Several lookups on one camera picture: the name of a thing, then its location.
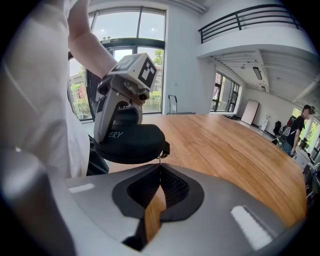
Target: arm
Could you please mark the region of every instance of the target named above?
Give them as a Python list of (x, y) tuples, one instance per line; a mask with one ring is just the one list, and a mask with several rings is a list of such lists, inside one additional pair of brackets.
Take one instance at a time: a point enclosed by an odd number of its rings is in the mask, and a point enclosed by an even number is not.
[(88, 16), (89, 2), (90, 0), (78, 0), (70, 11), (68, 45), (78, 62), (102, 78), (117, 61), (91, 33)]
[(301, 131), (299, 129), (297, 129), (296, 132), (295, 132), (294, 143), (293, 143), (293, 148), (292, 148), (291, 152), (295, 152), (296, 151), (297, 144), (298, 144), (298, 142), (300, 140), (300, 138), (299, 138), (300, 133), (301, 133)]

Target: person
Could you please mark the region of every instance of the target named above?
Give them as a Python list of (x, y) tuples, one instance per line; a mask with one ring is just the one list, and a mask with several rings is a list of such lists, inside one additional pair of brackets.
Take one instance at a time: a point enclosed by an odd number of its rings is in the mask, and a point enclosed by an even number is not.
[(286, 138), (286, 141), (282, 145), (282, 150), (287, 153), (288, 156), (294, 156), (296, 148), (300, 140), (299, 136), (302, 129), (305, 127), (305, 120), (309, 119), (309, 115), (312, 115), (313, 109), (309, 105), (303, 107), (301, 115), (299, 115), (292, 124), (290, 134)]
[(68, 48), (100, 78), (117, 63), (91, 32), (89, 2), (41, 1), (20, 25), (0, 68), (1, 147), (31, 153), (64, 178), (85, 176), (90, 154), (88, 134), (68, 101)]

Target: wooden table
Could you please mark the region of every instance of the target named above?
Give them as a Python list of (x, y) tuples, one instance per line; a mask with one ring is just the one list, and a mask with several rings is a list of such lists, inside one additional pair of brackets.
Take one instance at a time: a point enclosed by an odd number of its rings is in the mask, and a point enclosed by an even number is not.
[[(170, 155), (162, 162), (238, 185), (270, 207), (287, 227), (305, 216), (302, 169), (256, 132), (220, 115), (144, 116), (143, 123), (157, 125), (170, 143)], [(139, 165), (112, 163), (110, 173)], [(159, 188), (145, 213), (148, 240), (159, 230), (160, 212), (165, 209), (165, 195)]]

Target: whiteboard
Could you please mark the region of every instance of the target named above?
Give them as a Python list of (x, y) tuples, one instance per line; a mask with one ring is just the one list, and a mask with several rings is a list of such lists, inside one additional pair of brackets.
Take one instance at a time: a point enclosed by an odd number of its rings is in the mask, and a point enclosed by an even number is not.
[(246, 104), (246, 108), (241, 118), (241, 121), (247, 123), (248, 125), (251, 125), (256, 116), (258, 107), (258, 102), (249, 99), (248, 103)]

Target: jeans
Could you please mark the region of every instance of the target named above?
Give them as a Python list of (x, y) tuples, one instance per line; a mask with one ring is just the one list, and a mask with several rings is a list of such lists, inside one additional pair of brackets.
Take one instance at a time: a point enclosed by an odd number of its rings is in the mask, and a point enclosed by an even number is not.
[(284, 142), (281, 147), (282, 151), (284, 151), (289, 157), (291, 157), (290, 152), (292, 148), (293, 147), (288, 142)]

